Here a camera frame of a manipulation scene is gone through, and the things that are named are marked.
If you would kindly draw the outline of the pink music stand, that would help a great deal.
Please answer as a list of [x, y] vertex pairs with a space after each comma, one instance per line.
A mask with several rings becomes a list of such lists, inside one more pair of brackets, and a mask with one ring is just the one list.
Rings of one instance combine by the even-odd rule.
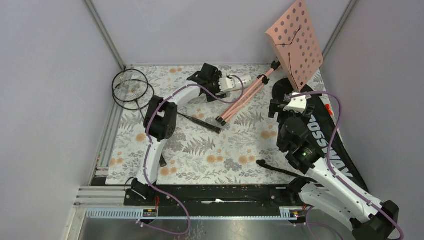
[[279, 67], [285, 71], [297, 93], [320, 70], [324, 57], [304, 0], [296, 0], [265, 34], [277, 61], [272, 62], [270, 69], [245, 90], [241, 99], [216, 118], [223, 126], [265, 87], [270, 75]]

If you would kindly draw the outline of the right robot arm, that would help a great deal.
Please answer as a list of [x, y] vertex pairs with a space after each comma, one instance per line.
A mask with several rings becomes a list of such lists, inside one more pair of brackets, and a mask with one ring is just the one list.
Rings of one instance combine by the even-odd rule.
[[288, 185], [287, 201], [323, 211], [357, 240], [387, 240], [397, 227], [399, 207], [372, 196], [328, 162], [330, 154], [323, 152], [307, 126], [313, 111], [304, 96], [270, 101], [268, 116], [278, 115], [276, 145], [302, 173]]

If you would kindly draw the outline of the white shuttlecock tube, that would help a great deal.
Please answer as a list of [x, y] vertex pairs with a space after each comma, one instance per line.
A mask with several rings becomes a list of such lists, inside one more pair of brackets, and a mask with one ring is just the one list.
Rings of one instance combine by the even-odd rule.
[[250, 75], [243, 75], [243, 76], [239, 76], [238, 78], [234, 76], [229, 76], [229, 78], [235, 78], [239, 80], [239, 84], [236, 90], [240, 90], [242, 88], [246, 89], [253, 84], [253, 80]]

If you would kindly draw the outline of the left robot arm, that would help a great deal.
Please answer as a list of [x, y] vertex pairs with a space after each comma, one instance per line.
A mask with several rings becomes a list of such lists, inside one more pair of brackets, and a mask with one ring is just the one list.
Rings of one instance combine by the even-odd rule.
[[167, 97], [154, 95], [149, 101], [143, 126], [147, 137], [144, 160], [136, 180], [142, 186], [151, 187], [158, 179], [158, 168], [167, 140], [176, 130], [178, 107], [206, 95], [206, 100], [221, 101], [219, 80], [222, 72], [204, 63], [201, 70], [187, 78], [186, 83]]

